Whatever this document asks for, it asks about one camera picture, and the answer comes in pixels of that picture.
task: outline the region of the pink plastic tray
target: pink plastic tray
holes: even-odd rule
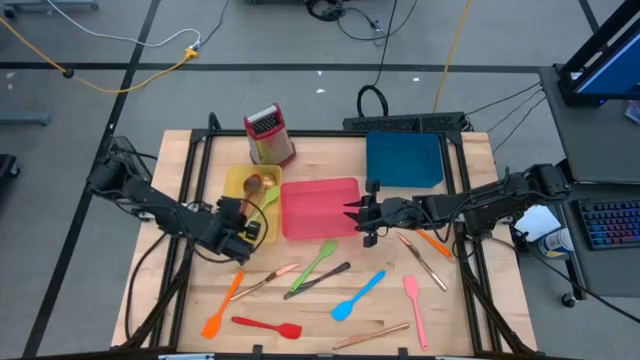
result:
[[[282,201],[282,234],[287,240],[308,240],[353,236],[355,221],[343,214],[356,212],[344,204],[360,200],[358,180],[331,180],[284,183]]]

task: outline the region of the yellow tray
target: yellow tray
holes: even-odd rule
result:
[[[277,165],[232,165],[229,166],[229,170],[227,170],[227,177],[224,181],[224,195],[235,197],[235,198],[244,198],[244,181],[251,175],[258,174],[260,176],[265,175],[273,175],[276,179],[276,184],[278,186],[282,186],[282,168]],[[262,195],[262,191],[252,195],[249,200],[256,203],[260,201]],[[251,204],[247,205],[246,214],[251,213],[253,206]],[[278,238],[278,231],[280,229],[280,194],[278,193],[278,199],[271,203],[265,210],[264,214],[267,217],[267,221],[269,222],[269,233],[265,237],[264,241],[266,243],[272,243]],[[260,228],[260,234],[258,235],[258,240],[262,239],[264,234],[264,224],[262,216],[258,216],[255,220],[259,222],[262,226]]]

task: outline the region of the cheese grater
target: cheese grater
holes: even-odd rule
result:
[[[296,149],[284,124],[278,104],[244,118],[251,161],[260,165],[284,166],[293,160]]]

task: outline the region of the concrete floor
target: concrete floor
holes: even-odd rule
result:
[[[87,90],[56,71],[18,70],[23,66],[17,63],[40,60],[4,28],[0,30],[0,109],[48,111],[54,119],[48,127],[0,127],[0,153],[18,156],[23,169],[0,208],[0,358],[19,357],[25,348],[84,179],[113,114],[121,111],[115,132],[149,153],[158,152],[165,129],[204,127],[210,111],[216,112],[224,128],[241,128],[242,116],[274,101],[284,109],[292,129],[340,129],[343,118],[356,115],[357,91],[376,73],[326,68],[376,64],[382,49],[347,38],[335,24],[311,18],[294,3],[252,6],[231,0],[223,26],[194,61],[218,64],[220,71],[171,73],[130,94],[122,108],[114,108],[116,96]],[[419,1],[407,25],[390,40],[386,63],[443,65],[464,3]],[[621,0],[588,3],[602,22]],[[102,1],[97,12],[80,10],[71,15],[94,31],[137,37],[151,4],[152,0]],[[163,39],[186,26],[208,33],[223,4],[222,0],[162,0],[149,39]],[[385,27],[391,1],[353,4]],[[395,24],[411,4],[399,1]],[[20,14],[14,24],[58,61],[96,63],[93,68],[122,65],[119,70],[77,71],[104,87],[120,86],[132,44],[87,36],[57,15]],[[356,15],[345,18],[343,25],[354,34],[371,35]],[[439,110],[471,111],[537,82],[529,66],[566,61],[590,33],[578,0],[476,0],[453,60],[470,67],[449,75]],[[192,42],[188,36],[162,48],[145,49],[141,67],[176,62]],[[266,65],[260,71],[225,70],[235,64]],[[269,64],[288,64],[284,68],[290,71],[275,71]],[[309,70],[296,64],[320,65]],[[391,113],[430,112],[438,71],[384,72],[378,87],[385,92]],[[133,83],[153,72],[136,71]],[[488,129],[518,103],[516,99],[473,115],[476,130]],[[366,98],[365,109],[373,115],[379,105]],[[527,109],[523,106],[491,132],[494,147]],[[546,102],[495,157],[500,171],[505,166],[521,170],[532,163],[555,163],[564,157]],[[39,355],[108,348],[138,227],[109,204],[91,202]],[[540,349],[588,359],[629,359],[640,353],[637,325],[595,301],[563,308],[558,298],[569,290],[567,284],[535,260],[523,258],[521,266]],[[636,314],[640,311],[640,300],[613,301]]]

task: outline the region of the keyboard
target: keyboard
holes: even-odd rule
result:
[[[357,117],[344,119],[344,130],[375,130],[401,132],[462,131],[468,127],[463,112]]]
[[[573,202],[591,250],[640,247],[640,200]]]

